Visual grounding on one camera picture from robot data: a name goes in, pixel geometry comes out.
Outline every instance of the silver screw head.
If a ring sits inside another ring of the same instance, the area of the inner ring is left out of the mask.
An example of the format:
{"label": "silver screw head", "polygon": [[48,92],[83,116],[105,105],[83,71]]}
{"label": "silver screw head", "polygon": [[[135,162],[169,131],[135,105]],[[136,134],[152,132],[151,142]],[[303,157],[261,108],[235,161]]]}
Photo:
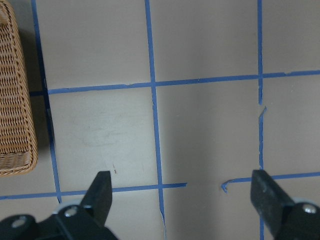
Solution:
{"label": "silver screw head", "polygon": [[25,216],[20,216],[19,219],[15,220],[12,224],[11,227],[16,229],[24,225],[27,221],[27,218]]}
{"label": "silver screw head", "polygon": [[303,204],[302,208],[308,214],[315,214],[317,212],[317,208],[309,203]]}
{"label": "silver screw head", "polygon": [[64,212],[64,215],[66,217],[72,217],[74,215],[76,215],[78,212],[78,208],[76,206],[72,206],[70,207],[69,209],[67,209],[65,212]]}

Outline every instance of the brown woven basket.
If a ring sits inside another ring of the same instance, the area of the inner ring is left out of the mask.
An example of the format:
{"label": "brown woven basket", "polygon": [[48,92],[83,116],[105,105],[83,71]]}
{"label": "brown woven basket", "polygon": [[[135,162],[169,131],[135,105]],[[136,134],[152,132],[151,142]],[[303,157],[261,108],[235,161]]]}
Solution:
{"label": "brown woven basket", "polygon": [[0,0],[0,177],[28,173],[37,161],[18,26],[11,5]]}

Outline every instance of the metal bolt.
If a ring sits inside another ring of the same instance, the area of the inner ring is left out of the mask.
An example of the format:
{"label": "metal bolt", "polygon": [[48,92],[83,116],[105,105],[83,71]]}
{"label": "metal bolt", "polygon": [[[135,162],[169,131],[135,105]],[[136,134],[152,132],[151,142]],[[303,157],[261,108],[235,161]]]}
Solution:
{"label": "metal bolt", "polygon": [[77,211],[78,211],[78,208],[76,206],[72,206],[64,212],[64,215],[66,217],[72,217],[77,214]]}
{"label": "metal bolt", "polygon": [[25,216],[20,216],[19,219],[15,220],[12,224],[11,227],[14,229],[21,227],[24,225],[27,221],[27,218]]}
{"label": "metal bolt", "polygon": [[317,212],[316,207],[308,203],[304,204],[302,209],[308,214],[315,214]]}

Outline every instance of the basket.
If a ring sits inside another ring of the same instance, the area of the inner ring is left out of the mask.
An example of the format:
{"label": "basket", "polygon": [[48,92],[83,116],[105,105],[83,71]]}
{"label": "basket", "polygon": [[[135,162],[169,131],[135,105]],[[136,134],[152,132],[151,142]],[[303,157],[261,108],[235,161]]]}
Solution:
{"label": "basket", "polygon": [[0,0],[0,177],[28,173],[37,161],[18,26],[11,5]]}

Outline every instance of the basket handle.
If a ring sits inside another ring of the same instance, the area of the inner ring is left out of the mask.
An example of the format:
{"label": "basket handle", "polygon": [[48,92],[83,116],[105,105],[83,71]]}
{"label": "basket handle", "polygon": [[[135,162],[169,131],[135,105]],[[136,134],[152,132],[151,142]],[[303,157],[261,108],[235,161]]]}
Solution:
{"label": "basket handle", "polygon": [[7,24],[8,22],[8,16],[0,9],[0,24]]}

